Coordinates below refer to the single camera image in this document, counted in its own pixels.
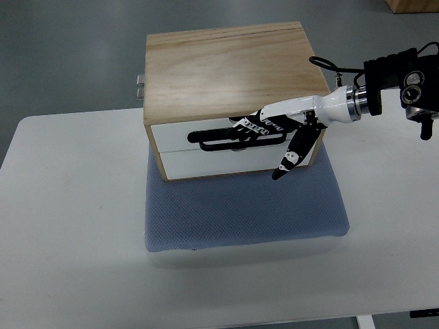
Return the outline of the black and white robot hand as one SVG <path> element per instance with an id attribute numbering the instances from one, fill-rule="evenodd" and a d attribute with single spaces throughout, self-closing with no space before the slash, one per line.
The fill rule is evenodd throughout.
<path id="1" fill-rule="evenodd" d="M 260 136 L 293 132 L 280 165 L 272 173 L 272 179 L 277 180 L 301 164 L 321 131 L 330 124 L 358 121 L 367 113 L 366 90 L 342 86 L 327 96 L 300 97 L 266 105 L 236 122 L 226 136 L 233 141 L 254 141 Z"/>

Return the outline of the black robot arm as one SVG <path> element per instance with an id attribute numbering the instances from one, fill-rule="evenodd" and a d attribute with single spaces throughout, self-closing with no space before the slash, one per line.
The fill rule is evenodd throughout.
<path id="1" fill-rule="evenodd" d="M 406 119 L 419 123 L 420 138 L 428 141 L 438 119 L 438 53 L 421 55 L 430 46 L 437 47 L 438 42 L 365 61 L 362 69 L 338 67 L 318 56 L 311 56 L 309 61 L 335 72 L 339 88 L 343 73 L 355 74 L 353 85 L 346 88 L 346 105 L 354 121 L 362 114 L 382 114 L 381 91 L 398 88 Z"/>

